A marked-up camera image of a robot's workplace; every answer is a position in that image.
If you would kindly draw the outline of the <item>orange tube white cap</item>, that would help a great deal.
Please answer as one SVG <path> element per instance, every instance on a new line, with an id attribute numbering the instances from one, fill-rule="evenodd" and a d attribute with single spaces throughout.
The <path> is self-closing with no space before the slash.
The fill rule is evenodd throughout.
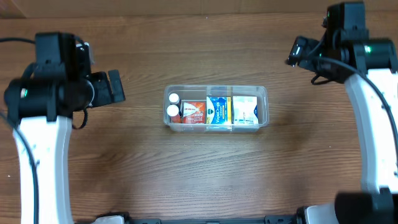
<path id="1" fill-rule="evenodd" d="M 169 105 L 167 107 L 167 115 L 170 117 L 171 122 L 173 123 L 181 123 L 181 114 L 180 109 L 177 105 Z"/>

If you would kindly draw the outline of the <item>black tube white cap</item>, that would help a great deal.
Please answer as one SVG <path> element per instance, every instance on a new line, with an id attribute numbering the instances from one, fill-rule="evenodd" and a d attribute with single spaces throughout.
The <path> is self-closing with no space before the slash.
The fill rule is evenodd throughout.
<path id="1" fill-rule="evenodd" d="M 176 93 L 171 93 L 171 94 L 169 95 L 169 102 L 170 102 L 171 105 L 180 106 L 180 104 L 181 104 L 181 99 L 180 99 L 180 97 L 179 97 L 178 94 L 176 94 Z"/>

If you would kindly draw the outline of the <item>white bandage box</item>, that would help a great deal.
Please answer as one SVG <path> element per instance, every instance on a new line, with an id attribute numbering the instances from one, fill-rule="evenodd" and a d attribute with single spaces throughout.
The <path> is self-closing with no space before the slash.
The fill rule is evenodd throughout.
<path id="1" fill-rule="evenodd" d="M 233 96 L 233 123 L 259 124 L 257 98 L 255 96 Z"/>

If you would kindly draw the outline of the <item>red medicine box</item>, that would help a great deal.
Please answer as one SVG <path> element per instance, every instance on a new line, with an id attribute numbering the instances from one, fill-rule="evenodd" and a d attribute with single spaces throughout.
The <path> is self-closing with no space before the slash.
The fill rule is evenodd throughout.
<path id="1" fill-rule="evenodd" d="M 184 101 L 182 111 L 182 122 L 185 124 L 205 124 L 206 102 Z"/>

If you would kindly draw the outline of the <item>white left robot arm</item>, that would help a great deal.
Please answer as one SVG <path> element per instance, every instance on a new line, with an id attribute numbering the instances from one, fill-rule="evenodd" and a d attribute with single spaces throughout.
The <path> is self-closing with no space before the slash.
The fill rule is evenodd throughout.
<path id="1" fill-rule="evenodd" d="M 4 92 L 19 157 L 22 223 L 72 223 L 68 148 L 74 112 L 126 99 L 117 70 L 92 72 L 90 45 L 64 32 L 35 35 L 36 59 Z"/>

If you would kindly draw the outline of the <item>blue Vicks VapoDrops box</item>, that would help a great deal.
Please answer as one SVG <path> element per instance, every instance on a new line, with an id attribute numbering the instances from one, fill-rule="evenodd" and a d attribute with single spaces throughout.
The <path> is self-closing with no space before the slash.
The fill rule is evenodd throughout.
<path id="1" fill-rule="evenodd" d="M 206 97 L 206 124 L 232 124 L 231 97 Z"/>

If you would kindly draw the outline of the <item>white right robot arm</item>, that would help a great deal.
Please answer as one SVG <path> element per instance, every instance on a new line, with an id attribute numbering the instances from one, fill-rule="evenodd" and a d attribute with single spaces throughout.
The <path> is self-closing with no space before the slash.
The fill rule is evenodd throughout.
<path id="1" fill-rule="evenodd" d="M 360 192 L 298 209 L 295 223 L 397 222 L 397 53 L 372 39 L 363 2 L 328 7 L 320 40 L 298 36 L 287 64 L 313 72 L 313 85 L 341 83 L 352 104 L 362 158 Z"/>

